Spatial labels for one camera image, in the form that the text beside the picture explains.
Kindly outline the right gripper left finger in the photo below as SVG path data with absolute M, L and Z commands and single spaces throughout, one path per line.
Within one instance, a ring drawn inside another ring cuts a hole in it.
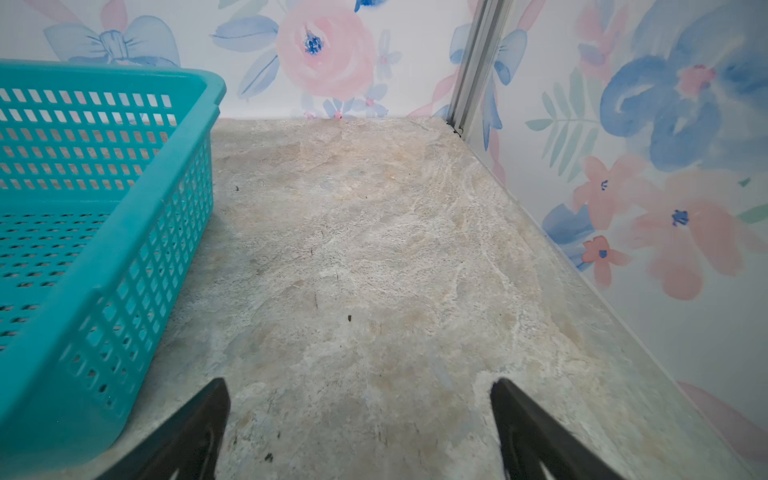
M 213 479 L 231 408 L 227 384 L 211 380 L 101 479 Z

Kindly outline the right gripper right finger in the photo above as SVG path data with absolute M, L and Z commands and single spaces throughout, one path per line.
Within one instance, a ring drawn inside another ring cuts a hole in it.
M 490 390 L 507 479 L 619 479 L 589 450 L 510 379 Z

